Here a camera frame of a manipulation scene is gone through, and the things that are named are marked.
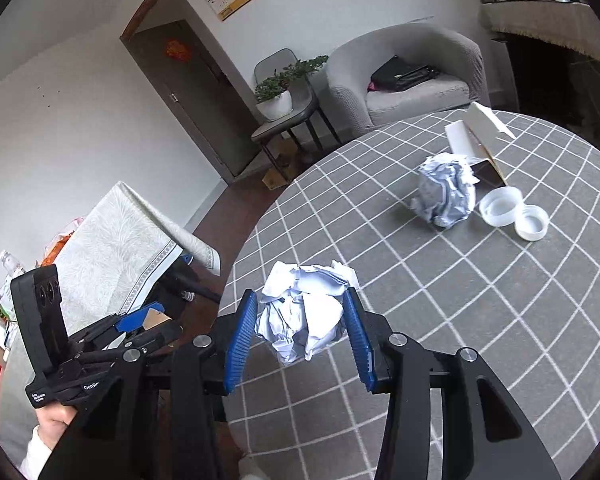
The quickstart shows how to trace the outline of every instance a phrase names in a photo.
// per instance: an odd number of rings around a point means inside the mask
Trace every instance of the metal screw cap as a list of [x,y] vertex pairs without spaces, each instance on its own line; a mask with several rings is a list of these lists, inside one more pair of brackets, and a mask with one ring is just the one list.
[[465,361],[473,363],[478,358],[478,352],[476,352],[473,348],[463,348],[460,351],[460,357]]
[[394,346],[405,346],[407,344],[407,341],[407,336],[400,332],[394,332],[389,336],[389,343],[391,343]]
[[211,344],[211,338],[206,335],[197,335],[193,338],[193,346],[197,346],[198,348],[206,348]]
[[134,362],[138,361],[138,359],[140,358],[140,355],[141,355],[140,351],[137,348],[130,348],[124,354],[122,354],[122,358],[127,363],[134,363]]

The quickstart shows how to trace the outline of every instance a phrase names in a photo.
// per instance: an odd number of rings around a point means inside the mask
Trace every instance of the water bottle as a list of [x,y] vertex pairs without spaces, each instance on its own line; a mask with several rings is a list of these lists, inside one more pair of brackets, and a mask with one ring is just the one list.
[[10,252],[2,251],[0,253],[0,261],[4,265],[9,276],[13,277],[24,273],[24,267],[22,267],[20,261]]

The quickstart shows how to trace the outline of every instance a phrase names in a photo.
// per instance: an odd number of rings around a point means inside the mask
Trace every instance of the white flower pot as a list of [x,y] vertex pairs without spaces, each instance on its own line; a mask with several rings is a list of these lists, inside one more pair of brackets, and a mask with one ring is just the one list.
[[273,99],[258,103],[256,106],[269,122],[277,121],[279,118],[289,115],[293,111],[293,103],[289,90]]

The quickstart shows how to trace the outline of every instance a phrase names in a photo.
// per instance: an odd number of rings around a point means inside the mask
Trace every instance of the white plastic lid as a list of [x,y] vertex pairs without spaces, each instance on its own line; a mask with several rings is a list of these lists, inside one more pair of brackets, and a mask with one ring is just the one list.
[[535,242],[544,238],[549,228],[549,215],[537,205],[525,205],[516,220],[515,227],[520,238]]
[[487,224],[503,227],[516,221],[525,206],[522,193],[517,187],[505,186],[488,192],[480,200],[478,209]]

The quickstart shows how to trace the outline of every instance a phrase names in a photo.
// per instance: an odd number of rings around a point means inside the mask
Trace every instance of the gray armchair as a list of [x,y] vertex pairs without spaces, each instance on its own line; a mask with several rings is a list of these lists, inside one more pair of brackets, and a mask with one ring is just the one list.
[[[435,66],[440,76],[404,92],[367,92],[373,72],[393,56]],[[478,45],[430,23],[395,25],[351,40],[331,54],[326,73],[331,94],[359,134],[471,101],[490,104]]]

